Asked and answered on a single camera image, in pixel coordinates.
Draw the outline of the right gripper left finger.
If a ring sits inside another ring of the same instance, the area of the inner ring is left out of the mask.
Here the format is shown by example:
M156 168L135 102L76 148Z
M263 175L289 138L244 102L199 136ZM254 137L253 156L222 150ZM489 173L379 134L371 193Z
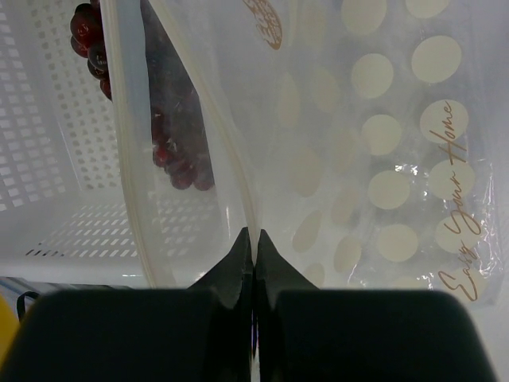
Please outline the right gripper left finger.
M242 228L231 250L189 289L213 298L208 314L204 381L250 381L253 278L251 241Z

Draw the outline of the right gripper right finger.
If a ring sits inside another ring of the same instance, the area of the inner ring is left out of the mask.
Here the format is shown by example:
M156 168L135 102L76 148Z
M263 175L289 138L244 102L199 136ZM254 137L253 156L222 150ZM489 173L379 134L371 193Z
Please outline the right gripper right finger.
M285 336L289 332L278 312L283 292L316 290L278 252L266 230L260 232L254 266L254 314L258 326L258 358L261 381L283 381L287 371Z

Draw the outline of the clear dotted zip bag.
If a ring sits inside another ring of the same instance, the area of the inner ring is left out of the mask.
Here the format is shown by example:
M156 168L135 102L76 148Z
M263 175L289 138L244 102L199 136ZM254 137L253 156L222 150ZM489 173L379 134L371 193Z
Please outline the clear dotted zip bag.
M264 229L327 289L503 278L471 1L147 1Z

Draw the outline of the yellow bell pepper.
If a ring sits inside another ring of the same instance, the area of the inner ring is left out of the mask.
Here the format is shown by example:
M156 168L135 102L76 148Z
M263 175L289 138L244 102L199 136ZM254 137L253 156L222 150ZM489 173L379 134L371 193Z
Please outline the yellow bell pepper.
M10 349L14 337L18 331L19 321L7 301L0 297L0 358L1 362Z

